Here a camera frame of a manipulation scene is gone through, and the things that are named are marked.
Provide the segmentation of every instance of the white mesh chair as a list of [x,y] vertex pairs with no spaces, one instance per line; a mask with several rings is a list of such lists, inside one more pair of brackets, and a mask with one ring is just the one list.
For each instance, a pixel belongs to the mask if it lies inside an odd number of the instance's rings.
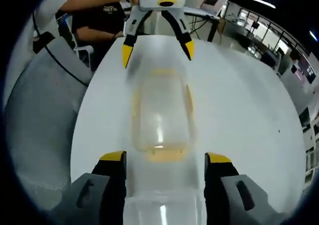
[[94,52],[93,47],[92,46],[82,46],[82,47],[78,46],[77,38],[72,32],[72,15],[66,15],[65,22],[66,22],[66,25],[68,26],[68,29],[72,35],[72,39],[75,43],[75,47],[73,48],[73,50],[75,51],[75,54],[80,58],[80,53],[86,52],[87,53],[86,56],[88,57],[88,61],[89,61],[88,66],[91,68],[91,62],[92,62],[91,57],[92,57],[92,54]]
[[[68,71],[89,84],[91,70],[62,37],[47,47]],[[6,105],[6,141],[13,166],[40,209],[57,205],[70,184],[73,130],[86,89],[42,49],[21,74]]]

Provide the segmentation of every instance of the ceiling light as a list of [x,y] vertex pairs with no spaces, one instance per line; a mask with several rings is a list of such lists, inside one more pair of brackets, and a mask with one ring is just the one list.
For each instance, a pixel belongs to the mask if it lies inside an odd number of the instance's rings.
[[316,42],[318,42],[318,39],[316,38],[316,36],[314,35],[314,33],[313,33],[313,32],[311,32],[311,31],[309,31],[309,33],[310,33],[311,37],[313,37],[313,38],[314,38],[314,40],[316,40]]
[[260,3],[264,4],[264,5],[267,5],[267,6],[272,7],[272,8],[276,8],[271,3],[268,3],[268,2],[265,2],[265,1],[262,1],[262,0],[253,0],[253,1],[260,2]]

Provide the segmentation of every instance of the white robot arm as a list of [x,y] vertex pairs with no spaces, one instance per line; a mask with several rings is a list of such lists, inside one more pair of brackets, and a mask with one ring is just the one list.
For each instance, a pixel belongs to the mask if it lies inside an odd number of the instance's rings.
[[132,7],[131,15],[125,22],[123,45],[123,63],[127,68],[139,27],[151,15],[152,11],[161,11],[162,16],[170,23],[177,40],[189,58],[194,55],[194,42],[189,35],[188,23],[184,19],[183,7],[185,0],[140,0],[140,5]]

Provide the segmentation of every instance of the white table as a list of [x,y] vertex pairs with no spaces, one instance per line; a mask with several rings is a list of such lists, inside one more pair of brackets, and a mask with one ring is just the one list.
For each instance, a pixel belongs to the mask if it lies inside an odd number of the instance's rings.
[[[118,39],[97,69],[76,121],[71,180],[91,172],[108,152],[126,149],[135,77],[145,67],[175,65],[192,92],[200,161],[205,152],[228,156],[269,196],[278,212],[297,204],[305,179],[305,145],[296,109],[276,74],[265,64],[213,43],[195,41],[188,61],[169,36],[140,36],[129,69]],[[199,166],[203,179],[203,165]]]
[[220,17],[217,17],[216,15],[207,12],[205,10],[202,10],[200,8],[192,8],[192,7],[184,7],[184,13],[187,15],[196,15],[199,17],[205,17],[205,18],[210,18],[210,19],[216,19],[219,20]]

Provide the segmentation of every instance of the hand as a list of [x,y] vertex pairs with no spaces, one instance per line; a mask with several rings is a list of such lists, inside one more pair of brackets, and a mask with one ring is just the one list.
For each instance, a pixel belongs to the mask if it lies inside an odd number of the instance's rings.
[[114,37],[115,38],[124,37],[123,32],[122,31],[118,32]]

